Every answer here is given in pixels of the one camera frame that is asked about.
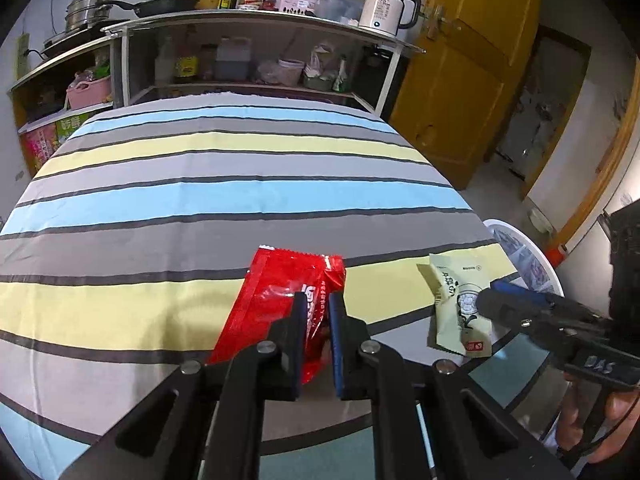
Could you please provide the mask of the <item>person's right hand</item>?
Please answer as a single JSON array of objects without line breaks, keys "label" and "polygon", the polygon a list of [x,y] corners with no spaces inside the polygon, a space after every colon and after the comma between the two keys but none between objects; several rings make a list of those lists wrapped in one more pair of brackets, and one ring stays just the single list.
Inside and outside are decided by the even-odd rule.
[{"label": "person's right hand", "polygon": [[[564,373],[568,387],[561,403],[561,411],[555,429],[555,441],[562,451],[570,451],[587,442],[585,437],[586,390],[582,381]],[[601,439],[598,446],[587,455],[590,464],[602,463],[620,452],[639,419],[639,391],[613,392],[604,404],[604,419],[596,435]]]}]

